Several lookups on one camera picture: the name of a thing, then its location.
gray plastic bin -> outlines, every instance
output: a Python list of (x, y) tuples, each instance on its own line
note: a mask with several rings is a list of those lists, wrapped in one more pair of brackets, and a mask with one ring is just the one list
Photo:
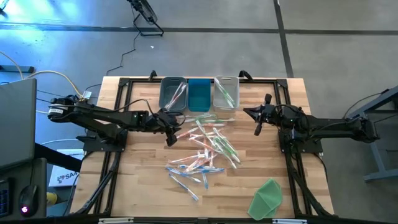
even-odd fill
[[(184, 77), (165, 77), (160, 83), (160, 96), (159, 96), (159, 107), (163, 108), (172, 99), (175, 91), (181, 82), (187, 83), (187, 79)], [(187, 93), (188, 87), (184, 90), (184, 93), (171, 107), (170, 111), (182, 112), (187, 107)]]
[(213, 106), (214, 110), (218, 112), (233, 113), (239, 108), (239, 78), (236, 77), (215, 77), (229, 93), (235, 101), (235, 106), (232, 108), (227, 103), (221, 90), (214, 84)]

wooden tabletop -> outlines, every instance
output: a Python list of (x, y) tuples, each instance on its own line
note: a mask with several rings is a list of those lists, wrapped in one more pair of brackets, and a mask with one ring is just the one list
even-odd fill
[[(114, 108), (119, 78), (104, 77), (98, 106)], [(310, 114), (303, 79), (287, 80), (291, 103), (301, 106), (306, 114)], [(144, 98), (149, 101), (154, 111), (158, 110), (159, 87), (159, 83), (135, 83), (131, 101)], [(231, 168), (225, 158), (218, 156), (215, 159), (215, 166), (226, 168), (226, 172), (208, 174), (208, 190), (203, 184), (196, 184), (177, 176), (199, 197), (197, 202), (169, 177), (165, 165), (168, 160), (194, 155), (198, 147), (186, 139), (167, 147), (163, 134), (130, 132), (126, 150), (121, 157), (111, 215), (113, 217), (249, 218), (247, 210), (254, 193), (267, 180), (273, 178), (282, 187), (283, 193), (283, 202), (276, 217), (294, 217), (286, 162), (279, 149), (277, 129), (264, 124), (260, 136), (255, 136), (253, 133), (256, 125), (243, 112), (244, 107), (260, 105), (266, 93), (274, 94), (272, 85), (241, 84), (240, 107), (234, 114), (236, 121), (228, 123), (222, 130), (239, 152), (241, 165), (236, 170)], [(147, 110), (147, 106), (141, 101), (131, 105), (129, 109)], [(180, 133), (192, 128), (191, 123), (182, 127)], [(302, 155), (308, 188), (324, 208), (333, 213), (321, 162), (312, 154)], [(94, 152), (83, 161), (71, 212), (81, 208), (98, 185), (103, 157), (103, 152)], [(301, 191), (297, 192), (301, 209), (304, 211)], [(103, 197), (103, 207), (107, 196), (108, 187)]]

concrete floor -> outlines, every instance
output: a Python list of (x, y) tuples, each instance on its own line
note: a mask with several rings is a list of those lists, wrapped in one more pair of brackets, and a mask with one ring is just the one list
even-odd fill
[[(277, 29), (272, 0), (149, 0), (164, 27)], [(397, 30), (395, 0), (280, 0), (286, 29)], [(0, 22), (131, 27), (132, 15), (123, 0), (10, 0)], [(101, 83), (106, 71), (131, 50), (135, 32), (70, 32), (0, 30), (0, 50), (20, 65), (67, 74), (80, 90)], [(358, 99), (398, 84), (396, 35), (287, 35), (294, 77), (304, 78), (312, 114), (341, 117)], [(286, 77), (279, 34), (169, 32), (164, 37), (139, 37), (136, 51), (124, 57), (124, 67), (109, 75), (237, 75)], [(0, 58), (0, 64), (9, 64)], [(17, 80), (0, 73), (1, 82)], [(56, 75), (37, 77), (38, 89), (73, 93)], [(49, 100), (50, 95), (38, 93)], [(46, 110), (38, 101), (38, 109)], [(397, 120), (379, 123), (395, 128)], [(83, 129), (51, 123), (37, 114), (36, 142), (74, 138)], [(381, 150), (394, 149), (396, 139), (381, 131)], [(363, 182), (377, 171), (368, 145), (349, 139), (323, 140), (329, 188), (335, 213), (345, 218), (398, 222), (398, 179)], [(53, 144), (54, 149), (81, 147), (78, 142)], [(396, 152), (386, 163), (397, 167)], [(66, 199), (70, 189), (50, 189)], [(66, 203), (50, 207), (61, 215)]]

green plastic scoop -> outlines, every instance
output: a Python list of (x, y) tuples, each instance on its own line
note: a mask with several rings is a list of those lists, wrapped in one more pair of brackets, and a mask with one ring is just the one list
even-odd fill
[(280, 185), (269, 179), (254, 194), (248, 214), (255, 220), (275, 216), (277, 208), (282, 203), (282, 190)]

blue plastic bin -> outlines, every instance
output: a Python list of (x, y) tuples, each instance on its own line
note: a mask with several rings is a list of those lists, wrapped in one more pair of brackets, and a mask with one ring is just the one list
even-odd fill
[(188, 108), (190, 111), (206, 112), (211, 107), (211, 81), (206, 78), (188, 80)]

